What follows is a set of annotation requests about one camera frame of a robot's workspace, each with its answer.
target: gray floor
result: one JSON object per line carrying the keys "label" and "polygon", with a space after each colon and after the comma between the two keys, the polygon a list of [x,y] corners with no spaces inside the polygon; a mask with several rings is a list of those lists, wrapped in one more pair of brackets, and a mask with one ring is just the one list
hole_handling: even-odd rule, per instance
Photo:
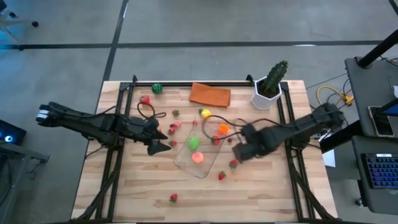
{"label": "gray floor", "polygon": [[[40,23],[37,29],[10,30],[23,44],[110,44],[122,1],[8,0],[20,17]],[[129,0],[119,42],[381,40],[397,28],[397,21],[388,0]],[[1,42],[10,43],[3,34]],[[247,74],[259,78],[287,59],[285,79],[312,86],[345,73],[345,58],[373,47],[118,49],[110,80],[130,80],[133,74],[140,80],[242,80]],[[36,179],[26,180],[13,223],[70,217],[87,141],[66,129],[42,128],[34,119],[39,105],[49,101],[94,112],[108,55],[109,49],[0,50],[0,94],[7,96],[1,98],[0,118],[28,131],[26,146],[51,154]],[[396,55],[397,47],[385,54]],[[340,90],[346,79],[344,75],[325,85]],[[318,105],[317,88],[307,90],[313,106]],[[329,94],[323,90],[321,99]],[[355,105],[342,110],[350,123],[357,120]],[[356,207],[356,182],[328,171],[340,218],[398,222],[398,217]]]}

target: keyboard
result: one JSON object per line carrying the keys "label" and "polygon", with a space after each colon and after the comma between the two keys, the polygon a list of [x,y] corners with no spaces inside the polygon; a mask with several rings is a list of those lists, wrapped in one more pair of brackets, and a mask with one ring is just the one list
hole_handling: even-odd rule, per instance
{"label": "keyboard", "polygon": [[362,154],[372,189],[398,189],[398,154]]}

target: blue light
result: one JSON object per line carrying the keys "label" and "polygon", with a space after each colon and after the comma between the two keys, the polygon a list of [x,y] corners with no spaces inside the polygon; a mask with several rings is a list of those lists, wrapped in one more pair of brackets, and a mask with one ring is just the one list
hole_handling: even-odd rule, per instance
{"label": "blue light", "polygon": [[6,142],[11,142],[13,140],[13,137],[12,136],[6,136],[4,138],[4,140],[6,140]]}

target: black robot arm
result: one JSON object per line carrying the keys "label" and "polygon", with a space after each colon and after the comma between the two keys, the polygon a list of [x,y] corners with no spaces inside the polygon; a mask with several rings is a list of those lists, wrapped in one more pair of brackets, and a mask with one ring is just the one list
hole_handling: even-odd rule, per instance
{"label": "black robot arm", "polygon": [[340,127],[344,120],[343,113],[336,105],[325,103],[312,113],[286,125],[256,131],[253,124],[247,124],[241,130],[246,144],[237,144],[233,147],[233,152],[235,158],[242,162],[274,152],[285,140],[290,140],[293,147],[304,148],[310,141],[310,136],[325,128]]}
{"label": "black robot arm", "polygon": [[167,151],[171,147],[159,142],[167,136],[157,130],[159,122],[154,117],[142,119],[125,118],[120,114],[89,114],[50,102],[40,105],[36,121],[45,127],[64,127],[81,133],[87,139],[96,139],[105,147],[118,145],[120,137],[143,142],[148,146],[148,155]]}

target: wooden tabletop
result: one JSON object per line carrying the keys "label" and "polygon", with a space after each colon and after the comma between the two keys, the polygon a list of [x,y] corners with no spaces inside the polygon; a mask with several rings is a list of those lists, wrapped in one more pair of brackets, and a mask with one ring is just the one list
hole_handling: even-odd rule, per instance
{"label": "wooden tabletop", "polygon": [[[309,114],[311,110],[304,82],[301,80],[287,82],[295,117],[300,118]],[[104,82],[98,113],[116,104],[119,83]],[[238,139],[234,137],[232,144],[228,144],[227,141],[223,143],[215,163],[204,179],[199,179],[174,164],[174,159],[192,128],[192,121],[200,120],[198,114],[200,108],[209,109],[212,114],[231,120],[242,118],[253,121],[258,118],[268,118],[279,122],[276,105],[265,111],[254,109],[250,102],[253,91],[251,87],[229,89],[231,89],[231,106],[215,108],[189,102],[189,87],[165,87],[161,95],[154,95],[150,88],[134,88],[130,111],[132,116],[139,116],[136,105],[140,96],[149,95],[150,103],[156,109],[156,113],[167,113],[165,118],[159,118],[160,128],[164,133],[167,132],[170,123],[176,120],[172,116],[172,111],[175,109],[180,111],[177,120],[182,125],[181,129],[172,136],[172,139],[178,142],[177,146],[154,156],[147,155],[146,146],[142,143],[126,140],[114,222],[297,221],[283,145],[266,157],[244,162],[238,165],[236,170],[230,170],[228,162],[233,159],[231,148],[238,143]],[[285,117],[288,119],[285,100],[283,96],[281,98]],[[269,125],[266,121],[259,122],[256,128]],[[91,142],[87,153],[99,147],[97,142]],[[303,156],[312,192],[326,210],[336,217],[335,203],[320,150],[308,147],[303,151]],[[98,193],[105,158],[106,149],[103,149],[85,161],[72,218],[81,215]],[[219,181],[218,173],[221,170],[226,171],[227,178]],[[108,211],[109,192],[105,200],[104,215]],[[169,202],[172,194],[178,194],[177,203]],[[307,217],[302,192],[300,198]]]}

